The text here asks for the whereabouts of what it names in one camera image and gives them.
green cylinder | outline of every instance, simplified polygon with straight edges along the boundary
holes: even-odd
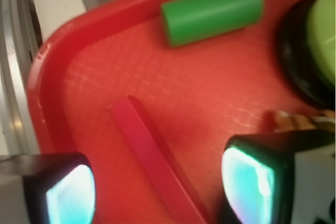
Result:
[[[257,22],[264,0],[174,0],[162,4],[163,26],[177,47]]]

red tray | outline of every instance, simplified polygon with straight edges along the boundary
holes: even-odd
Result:
[[[63,25],[41,47],[28,103],[43,153],[81,151],[97,183],[103,223],[173,222],[108,107],[139,98],[216,222],[221,156],[237,133],[270,131],[269,111],[312,113],[287,86],[275,29],[298,0],[265,0],[261,21],[168,47],[160,4],[116,0]]]

red stick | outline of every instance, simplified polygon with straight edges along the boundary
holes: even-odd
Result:
[[[128,96],[114,104],[110,112],[175,221],[208,223],[178,177],[178,167],[170,162],[170,150],[141,102]]]

cyan light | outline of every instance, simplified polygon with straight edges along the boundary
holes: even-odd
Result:
[[[50,224],[91,223],[96,204],[93,173],[79,165],[47,191]]]
[[[242,223],[271,223],[274,171],[236,147],[222,158],[227,200]]]

green lid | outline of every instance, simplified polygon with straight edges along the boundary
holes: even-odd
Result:
[[[335,0],[316,0],[307,18],[307,42],[320,73],[335,86]]]
[[[252,25],[264,0],[174,0],[161,6],[169,44],[176,47]]]

